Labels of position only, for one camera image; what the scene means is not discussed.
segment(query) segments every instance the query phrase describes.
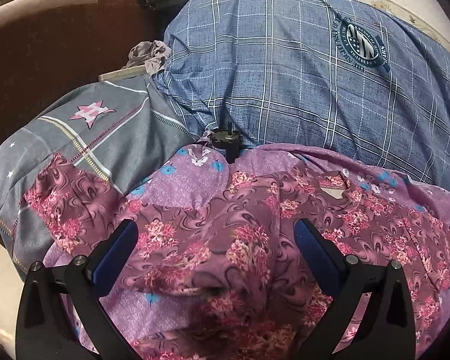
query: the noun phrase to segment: blue gripper pad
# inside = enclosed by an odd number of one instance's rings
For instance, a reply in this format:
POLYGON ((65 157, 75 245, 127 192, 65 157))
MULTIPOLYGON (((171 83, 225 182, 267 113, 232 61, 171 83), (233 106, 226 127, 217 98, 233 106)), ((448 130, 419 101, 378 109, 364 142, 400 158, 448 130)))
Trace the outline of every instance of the blue gripper pad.
POLYGON ((338 296, 342 285, 340 270, 305 222, 300 220, 295 224, 294 237, 296 246, 311 269, 322 292, 331 297, 338 296))
MULTIPOLYGON (((105 243, 105 247, 103 248, 105 249, 104 255, 98 261, 95 268, 87 272, 87 276, 94 286, 94 294, 97 297, 104 297, 110 293, 128 257, 133 252, 137 241, 137 224, 128 219, 120 223, 109 239, 102 241, 105 243)), ((98 254, 101 254, 98 250, 100 244, 95 248, 98 254)))

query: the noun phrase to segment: plaid pattern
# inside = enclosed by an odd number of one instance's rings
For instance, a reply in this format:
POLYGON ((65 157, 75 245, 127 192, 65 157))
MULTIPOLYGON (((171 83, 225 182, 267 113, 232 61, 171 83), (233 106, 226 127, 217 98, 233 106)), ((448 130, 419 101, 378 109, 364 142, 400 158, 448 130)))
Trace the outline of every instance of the plaid pattern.
POLYGON ((100 114, 106 114, 108 112, 115 112, 114 109, 102 107, 102 103, 103 100, 100 100, 99 102, 93 102, 87 106, 79 105, 78 111, 75 112, 75 115, 73 115, 69 120, 84 118, 87 122, 88 128, 92 128, 92 126, 94 125, 94 121, 97 119, 97 116, 99 116, 100 114))
POLYGON ((251 146, 298 143, 450 191, 450 53, 353 0, 190 0, 166 31, 155 82, 191 133, 231 118, 251 146), (379 37, 390 70, 335 43, 347 17, 379 37))

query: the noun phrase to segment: blanket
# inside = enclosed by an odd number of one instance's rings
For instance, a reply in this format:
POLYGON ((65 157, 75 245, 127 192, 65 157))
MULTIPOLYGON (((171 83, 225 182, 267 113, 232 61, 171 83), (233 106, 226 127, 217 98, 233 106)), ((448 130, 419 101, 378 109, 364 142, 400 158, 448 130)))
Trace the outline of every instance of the blanket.
POLYGON ((0 146, 0 232, 20 274, 53 243, 23 199, 53 152, 127 193, 194 138, 147 74, 84 85, 0 146))
POLYGON ((154 78, 190 132, 330 149, 450 191, 450 53, 354 0, 190 0, 154 78))
MULTIPOLYGON (((439 212, 450 194, 388 174, 386 183, 397 191, 382 188, 378 196, 372 192, 376 188, 352 182, 344 168, 312 170, 309 160, 298 159, 306 151, 268 145, 228 165, 217 151, 188 145, 127 198, 55 154, 25 199, 69 258, 88 255, 123 218, 137 223, 137 246, 103 303, 144 359, 174 352, 171 358, 177 360, 194 355, 278 360, 293 352, 331 301, 294 242, 293 226, 300 218, 310 219, 343 254, 378 265, 401 262, 420 356, 448 318, 443 308, 450 307, 450 226, 384 197, 396 194, 410 204, 408 190, 439 212), (334 197, 324 188, 342 193, 334 197), (145 294, 128 295, 131 290, 145 294), (130 316, 126 324, 124 306, 130 316)), ((372 176, 377 169, 363 170, 372 176)), ((384 181, 383 170, 376 178, 384 181)), ((350 343, 367 302, 362 296, 337 349, 350 343)), ((75 326, 90 349, 83 327, 75 326)))

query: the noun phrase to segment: white tile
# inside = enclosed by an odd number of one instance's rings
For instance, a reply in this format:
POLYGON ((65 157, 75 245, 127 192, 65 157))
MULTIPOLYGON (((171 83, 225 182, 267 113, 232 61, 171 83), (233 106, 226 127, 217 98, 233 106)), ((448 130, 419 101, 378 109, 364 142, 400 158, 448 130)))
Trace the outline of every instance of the white tile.
POLYGON ((0 344, 15 359, 15 327, 22 295, 20 280, 7 251, 0 245, 0 344))

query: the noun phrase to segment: pink floral fabric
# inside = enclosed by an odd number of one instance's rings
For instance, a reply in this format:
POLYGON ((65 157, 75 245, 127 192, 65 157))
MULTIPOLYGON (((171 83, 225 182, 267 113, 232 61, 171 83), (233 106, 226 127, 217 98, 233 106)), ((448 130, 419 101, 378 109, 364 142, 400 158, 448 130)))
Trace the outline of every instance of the pink floral fabric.
MULTIPOLYGON (((439 293, 450 288, 449 226, 377 197, 343 173, 318 173, 301 161, 267 175, 237 171, 198 210, 154 205, 146 194, 126 200, 91 178, 56 155, 25 199, 71 256, 89 254, 122 219, 133 219, 139 241, 117 285, 198 300, 188 327, 132 341, 145 359, 278 360, 296 349, 331 302, 294 243, 300 218, 365 263, 400 260, 414 304, 417 356, 438 334, 439 293), (323 191, 323 180, 344 188, 342 198, 323 191), (78 224, 70 231, 65 223, 78 224)), ((353 338, 367 301, 364 295, 337 349, 353 338)))

